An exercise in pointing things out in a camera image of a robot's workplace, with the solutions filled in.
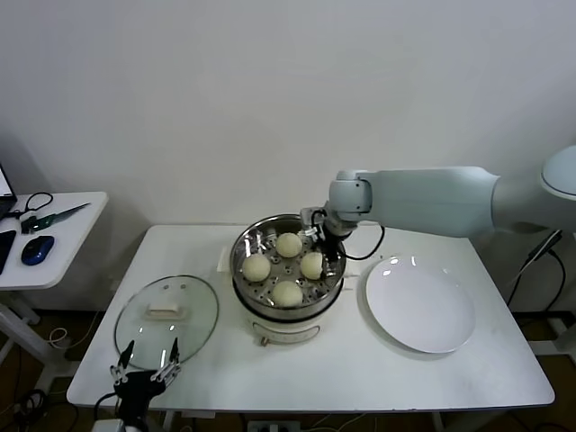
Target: black cable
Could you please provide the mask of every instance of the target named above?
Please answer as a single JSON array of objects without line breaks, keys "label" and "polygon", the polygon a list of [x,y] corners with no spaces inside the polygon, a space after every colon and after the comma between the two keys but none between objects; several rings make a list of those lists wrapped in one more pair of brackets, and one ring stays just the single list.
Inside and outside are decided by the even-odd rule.
[{"label": "black cable", "polygon": [[16,374],[16,384],[14,385],[13,403],[18,400],[18,387],[20,387],[20,375],[22,374],[22,347],[18,346],[18,373]]},{"label": "black cable", "polygon": [[98,421],[98,409],[100,408],[100,404],[107,399],[110,399],[112,396],[116,396],[116,393],[106,393],[102,398],[98,400],[98,402],[94,405],[94,421]]},{"label": "black cable", "polygon": [[[554,258],[556,260],[556,262],[558,263],[558,265],[560,266],[560,269],[562,271],[562,281],[560,282],[560,288],[558,288],[558,292],[556,293],[556,295],[554,296],[554,298],[552,299],[552,301],[550,301],[550,303],[548,303],[548,306],[546,306],[542,312],[548,312],[550,310],[550,308],[552,308],[554,306],[554,304],[556,303],[556,301],[560,298],[560,296],[563,293],[564,290],[564,286],[566,285],[566,268],[564,267],[564,262],[562,261],[562,259],[558,256],[558,254],[556,254],[556,252],[554,252],[553,249],[549,249],[546,252],[547,255],[549,255],[550,257]],[[531,258],[529,257],[526,262],[522,265],[522,267],[520,267],[520,272],[524,269],[524,267],[531,261]],[[506,305],[509,306],[512,303],[512,299],[514,298],[514,295],[516,294],[516,291],[520,285],[520,280],[522,279],[522,274],[520,274],[516,280],[516,283],[514,283],[514,289],[512,290],[512,294],[508,297],[508,301],[506,302]]]},{"label": "black cable", "polygon": [[386,229],[381,225],[380,229],[382,230],[382,234],[380,235],[380,238],[378,239],[378,243],[376,243],[376,246],[374,247],[374,249],[372,249],[370,251],[370,253],[368,255],[364,255],[364,256],[350,256],[347,255],[346,252],[344,252],[344,250],[342,250],[341,247],[338,248],[338,252],[340,253],[340,255],[342,255],[342,257],[346,257],[348,259],[351,259],[352,261],[364,261],[365,259],[368,259],[369,257],[371,257],[372,255],[374,255],[376,253],[376,251],[378,250],[378,248],[380,247],[380,245],[382,244],[383,240],[384,240],[384,234],[386,233]]},{"label": "black cable", "polygon": [[[515,413],[513,413],[512,411],[508,411],[508,414],[527,432],[532,432],[532,429],[530,429],[530,427],[528,427],[528,425],[522,421],[522,419],[520,419],[519,416],[517,416]],[[545,428],[557,428],[560,430],[563,430],[564,432],[572,432],[570,429],[568,429],[565,426],[559,425],[557,423],[539,423],[536,425],[536,427],[534,428],[534,432],[540,432]]]},{"label": "black cable", "polygon": [[[30,202],[32,201],[33,198],[37,197],[37,196],[47,196],[48,200],[46,202],[41,203],[39,206],[37,207],[31,207],[30,206]],[[4,217],[6,218],[16,218],[16,219],[20,219],[24,214],[28,213],[28,212],[36,212],[39,209],[43,209],[44,207],[46,207],[48,204],[52,203],[52,201],[54,201],[54,195],[52,195],[49,192],[37,192],[37,193],[33,193],[32,195],[30,195],[28,197],[28,200],[26,200],[26,204],[24,205],[24,210],[14,210],[14,211],[10,211],[8,213],[6,213],[4,215]]]},{"label": "black cable", "polygon": [[548,251],[548,255],[550,255],[550,257],[554,258],[556,260],[556,262],[558,263],[558,265],[560,266],[560,269],[562,270],[562,281],[560,282],[560,288],[558,288],[558,292],[556,293],[556,295],[554,296],[552,301],[550,301],[550,303],[548,303],[548,306],[546,306],[546,308],[544,309],[544,312],[548,312],[550,310],[550,308],[552,308],[554,306],[554,304],[556,303],[558,298],[562,295],[564,285],[566,284],[566,267],[564,267],[563,261],[560,259],[558,254],[556,254],[552,249],[550,249]]},{"label": "black cable", "polygon": [[28,429],[42,418],[47,411],[47,397],[42,390],[27,391],[15,404],[14,422],[18,430]]},{"label": "black cable", "polygon": [[312,215],[310,216],[310,222],[312,224],[312,227],[317,229],[317,230],[320,230],[320,227],[316,223],[316,215],[317,214],[321,214],[321,215],[326,216],[326,211],[325,210],[315,210],[312,212]]},{"label": "black cable", "polygon": [[514,414],[512,411],[508,411],[508,414],[527,432],[532,432],[532,429],[530,429],[530,427],[528,427],[528,425],[526,423],[524,423],[524,421],[522,421],[520,419],[519,416],[517,416],[516,414]]},{"label": "black cable", "polygon": [[532,261],[532,258],[528,258],[524,264],[520,267],[520,270],[518,270],[519,275],[518,278],[516,279],[516,283],[514,283],[514,289],[512,290],[512,294],[508,297],[508,301],[506,301],[506,305],[509,306],[512,303],[512,299],[514,298],[514,295],[516,294],[516,290],[518,289],[518,286],[520,285],[520,279],[522,279],[522,271],[524,270],[524,267],[526,267],[530,261]]}]

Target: stainless steel pot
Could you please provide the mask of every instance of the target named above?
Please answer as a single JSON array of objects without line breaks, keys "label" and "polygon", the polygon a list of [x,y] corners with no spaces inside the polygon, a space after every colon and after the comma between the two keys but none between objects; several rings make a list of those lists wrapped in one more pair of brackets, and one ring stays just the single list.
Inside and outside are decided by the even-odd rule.
[{"label": "stainless steel pot", "polygon": [[[249,311],[274,322],[301,322],[320,315],[329,308],[342,290],[346,259],[338,256],[329,261],[324,255],[322,277],[318,281],[306,279],[300,270],[302,257],[311,251],[322,252],[311,238],[302,235],[302,224],[297,214],[280,214],[260,220],[244,231],[230,252],[230,271],[234,290]],[[294,258],[276,253],[275,242],[285,232],[298,234],[302,251]],[[242,274],[242,263],[255,253],[264,254],[271,264],[270,275],[261,283],[248,281]],[[271,298],[275,285],[282,281],[296,282],[302,289],[301,305],[291,308],[274,306]]]}]

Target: computer mouse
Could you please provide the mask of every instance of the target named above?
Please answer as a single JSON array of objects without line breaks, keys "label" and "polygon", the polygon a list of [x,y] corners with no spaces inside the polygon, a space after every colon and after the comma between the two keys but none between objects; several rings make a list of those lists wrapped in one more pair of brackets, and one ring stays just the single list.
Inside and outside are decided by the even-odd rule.
[{"label": "computer mouse", "polygon": [[33,238],[22,250],[22,262],[27,266],[36,266],[46,259],[46,256],[54,246],[52,236],[39,236]]}]

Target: white wall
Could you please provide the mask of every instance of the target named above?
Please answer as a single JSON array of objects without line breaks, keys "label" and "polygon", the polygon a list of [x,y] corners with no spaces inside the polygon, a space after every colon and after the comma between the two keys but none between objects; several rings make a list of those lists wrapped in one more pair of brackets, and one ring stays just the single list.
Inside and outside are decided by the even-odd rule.
[{"label": "white wall", "polygon": [[[121,274],[150,223],[297,212],[341,168],[536,165],[576,133],[575,14],[571,0],[2,2],[0,158],[23,192],[107,191],[76,268]],[[50,301],[82,307],[78,274]]]}]

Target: power strip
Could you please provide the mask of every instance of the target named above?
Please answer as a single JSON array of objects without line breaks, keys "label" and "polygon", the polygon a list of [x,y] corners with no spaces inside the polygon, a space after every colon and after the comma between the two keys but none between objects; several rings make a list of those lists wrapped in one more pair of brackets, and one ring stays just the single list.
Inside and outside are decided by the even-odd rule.
[{"label": "power strip", "polygon": [[300,421],[249,421],[248,432],[302,432]]}]

